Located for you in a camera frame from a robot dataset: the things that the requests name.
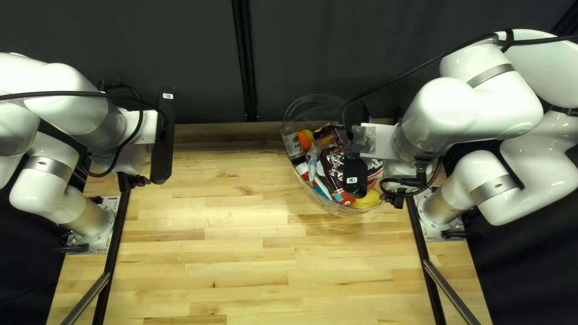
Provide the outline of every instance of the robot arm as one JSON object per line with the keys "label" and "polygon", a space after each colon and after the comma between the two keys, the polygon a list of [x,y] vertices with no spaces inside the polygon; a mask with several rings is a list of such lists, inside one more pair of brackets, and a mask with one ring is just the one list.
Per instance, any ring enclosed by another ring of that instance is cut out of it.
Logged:
{"label": "robot arm", "polygon": [[[516,39],[554,36],[528,29],[514,32]],[[480,42],[444,58],[440,71],[442,75],[462,81],[476,79],[475,73],[469,73],[469,70],[479,67],[480,62],[471,66],[470,63],[481,53],[491,51],[495,52],[489,56],[493,59],[488,60],[490,64],[484,68],[498,70],[500,65],[511,63],[516,71],[499,73],[465,89],[464,93],[478,92],[477,103],[468,104],[475,98],[473,96],[456,100],[457,106],[466,105],[468,109],[473,107],[479,111],[474,115],[462,114],[460,118],[448,116],[449,111],[445,109],[448,100],[440,98],[426,85],[396,129],[400,131],[395,133],[399,137],[394,139],[398,144],[398,147],[394,144],[394,148],[398,149],[400,160],[414,163],[438,156],[452,143],[507,139],[502,142],[500,151],[524,188],[518,187],[490,152],[470,153],[458,162],[441,189],[420,198],[420,217],[427,224],[447,225],[466,210],[478,206],[484,217],[497,226],[532,213],[578,187],[578,168],[565,155],[578,143],[578,112],[572,109],[578,107],[575,92],[578,77],[574,71],[569,71],[578,66],[578,45],[564,41],[512,47],[496,60],[498,47]],[[567,109],[551,110],[540,120],[542,108],[533,92],[551,104]],[[439,103],[442,103],[442,109],[438,109]]]}
{"label": "robot arm", "polygon": [[79,158],[76,150],[38,132],[28,155],[10,192],[10,203],[86,238],[101,234],[108,226],[106,212],[68,185]]}
{"label": "robot arm", "polygon": [[[31,91],[98,90],[68,65],[0,53],[0,94]],[[65,143],[37,132],[40,118],[87,146],[93,162],[104,169],[112,163],[119,145],[138,129],[134,139],[120,150],[113,169],[138,175],[160,125],[157,112],[147,110],[137,127],[139,114],[117,108],[106,98],[50,96],[0,102],[0,189],[27,154],[28,161],[10,192],[10,203],[65,226],[81,235],[84,242],[100,239],[110,231],[109,214],[67,185],[79,155]],[[170,170],[159,182],[169,175]]]}

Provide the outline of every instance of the black clamp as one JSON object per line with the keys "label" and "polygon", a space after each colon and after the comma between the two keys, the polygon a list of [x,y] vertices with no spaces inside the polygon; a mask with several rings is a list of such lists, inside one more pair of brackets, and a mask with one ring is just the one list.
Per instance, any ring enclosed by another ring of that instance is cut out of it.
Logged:
{"label": "black clamp", "polygon": [[121,193],[130,191],[135,187],[144,187],[150,184],[150,180],[141,175],[127,175],[123,172],[117,173],[118,175],[118,188]]}

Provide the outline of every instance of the vertical black pole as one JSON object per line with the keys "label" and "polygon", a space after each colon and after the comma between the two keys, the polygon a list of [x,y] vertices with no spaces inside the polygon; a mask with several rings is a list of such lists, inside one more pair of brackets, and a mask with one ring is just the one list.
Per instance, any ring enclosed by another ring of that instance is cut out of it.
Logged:
{"label": "vertical black pole", "polygon": [[241,83],[243,85],[245,116],[247,121],[255,122],[259,119],[259,116],[257,115],[257,85],[255,82],[249,0],[231,0],[231,5],[235,22]]}
{"label": "vertical black pole", "polygon": [[413,236],[416,239],[417,253],[420,256],[421,269],[424,272],[425,287],[428,290],[429,303],[432,307],[433,319],[435,320],[436,325],[446,325],[446,317],[443,315],[442,302],[439,299],[438,287],[424,266],[424,262],[429,261],[429,254],[428,248],[425,245],[423,233],[421,232],[421,224],[413,197],[407,197],[405,204],[407,204],[409,219],[412,222]]}
{"label": "vertical black pole", "polygon": [[123,234],[124,220],[127,216],[128,201],[131,197],[131,187],[128,183],[128,176],[125,173],[118,173],[118,186],[120,188],[120,201],[118,202],[118,210],[116,213],[114,230],[112,232],[112,239],[110,240],[110,247],[108,255],[106,256],[104,272],[110,273],[110,281],[102,289],[98,295],[97,307],[92,318],[92,325],[102,325],[105,320],[106,306],[110,295],[110,287],[114,276],[114,268],[118,257],[118,249],[120,247],[120,238]]}

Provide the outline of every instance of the wooden tabletop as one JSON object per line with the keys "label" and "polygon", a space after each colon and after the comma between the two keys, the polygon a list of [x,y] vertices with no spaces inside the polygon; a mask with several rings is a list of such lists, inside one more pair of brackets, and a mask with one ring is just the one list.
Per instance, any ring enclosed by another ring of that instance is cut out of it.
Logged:
{"label": "wooden tabletop", "polygon": [[[407,210],[324,213],[279,138],[279,123],[177,125],[172,177],[132,191],[105,324],[434,324]],[[85,190],[118,193],[113,175]],[[428,249],[490,324],[466,242]],[[48,324],[64,319],[105,259],[66,256]],[[462,324],[442,301],[448,324]],[[78,324],[91,324],[94,306]]]}

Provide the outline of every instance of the clear plastic bowl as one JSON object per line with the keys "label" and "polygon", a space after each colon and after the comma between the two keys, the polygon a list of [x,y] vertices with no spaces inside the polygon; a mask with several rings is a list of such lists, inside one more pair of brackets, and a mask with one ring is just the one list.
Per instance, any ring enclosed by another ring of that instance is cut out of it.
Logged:
{"label": "clear plastic bowl", "polygon": [[[293,125],[298,131],[311,130],[311,132],[313,132],[329,122],[341,122],[342,108],[345,104],[346,102],[343,99],[330,95],[315,94],[301,97],[294,101],[285,112],[281,128]],[[332,215],[341,217],[355,216],[360,213],[369,212],[382,204],[381,202],[370,208],[360,209],[342,205],[333,200],[328,200],[313,190],[305,180],[301,178],[295,168],[294,171],[295,176],[299,179],[299,182],[309,199],[311,199],[315,205]],[[374,186],[373,188],[380,191],[379,186]]]}

